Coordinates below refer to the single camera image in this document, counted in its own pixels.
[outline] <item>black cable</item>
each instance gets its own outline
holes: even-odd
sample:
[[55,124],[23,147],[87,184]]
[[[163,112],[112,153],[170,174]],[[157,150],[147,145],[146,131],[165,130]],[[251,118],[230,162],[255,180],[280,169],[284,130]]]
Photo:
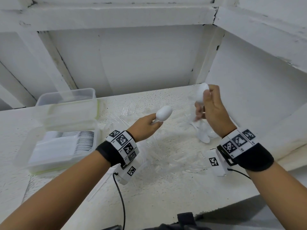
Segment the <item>black cable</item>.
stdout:
[[247,178],[249,178],[249,179],[251,179],[249,176],[247,176],[246,174],[244,174],[244,173],[241,173],[240,171],[238,171],[238,170],[233,170],[233,169],[227,169],[227,170],[229,170],[229,171],[235,171],[235,172],[237,172],[237,173],[239,173],[239,174],[242,174],[242,175],[244,175],[245,177],[247,177]]
[[117,189],[118,189],[118,193],[119,193],[120,199],[122,200],[122,208],[123,208],[123,210],[124,210],[124,224],[123,224],[123,226],[122,226],[122,230],[125,230],[125,224],[126,224],[125,204],[124,204],[124,200],[122,199],[122,194],[121,194],[121,192],[120,192],[120,190],[119,190],[119,187],[118,187],[118,185],[117,185],[117,182],[116,182],[116,180],[115,180],[114,175],[118,175],[118,173],[113,173],[113,179],[114,179],[115,185],[116,185],[116,187],[117,187]]

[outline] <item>white countertop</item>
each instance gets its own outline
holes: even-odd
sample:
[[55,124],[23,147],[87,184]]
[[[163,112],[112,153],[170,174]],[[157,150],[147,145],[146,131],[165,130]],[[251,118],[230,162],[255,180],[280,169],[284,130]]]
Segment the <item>white countertop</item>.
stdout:
[[[136,112],[141,113],[164,101],[175,108],[162,126],[172,132],[172,137],[165,139],[170,148],[189,153],[209,150],[217,145],[218,139],[204,144],[195,137],[192,126],[182,127],[178,122],[183,111],[189,112],[188,96],[195,89],[197,85],[99,98],[104,104],[99,127],[103,129],[112,112],[120,115],[123,107],[132,102],[136,104]],[[32,111],[33,108],[22,108],[0,112],[0,221],[51,180],[31,176],[28,171],[17,170],[11,165],[28,131],[39,126],[32,118]],[[211,169],[205,170],[204,174],[178,172],[171,178],[157,178],[149,183],[130,182],[119,187],[125,202],[127,230],[170,224],[177,221],[178,213],[209,212],[259,194],[251,180],[244,176],[232,172],[225,177],[216,177]],[[97,230],[122,223],[122,203],[110,178],[90,201],[85,200],[80,205],[63,229]]]

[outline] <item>wrist-mounted device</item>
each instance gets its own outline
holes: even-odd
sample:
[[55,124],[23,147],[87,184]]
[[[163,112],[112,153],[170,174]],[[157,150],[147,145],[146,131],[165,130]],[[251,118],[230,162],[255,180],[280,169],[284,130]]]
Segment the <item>wrist-mounted device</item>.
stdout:
[[217,146],[229,166],[238,164],[250,171],[263,171],[274,162],[273,156],[267,151],[247,128],[238,128],[225,136]]
[[106,141],[96,150],[111,163],[111,166],[120,163],[122,167],[125,167],[139,154],[133,136],[128,131],[118,130],[109,134]]

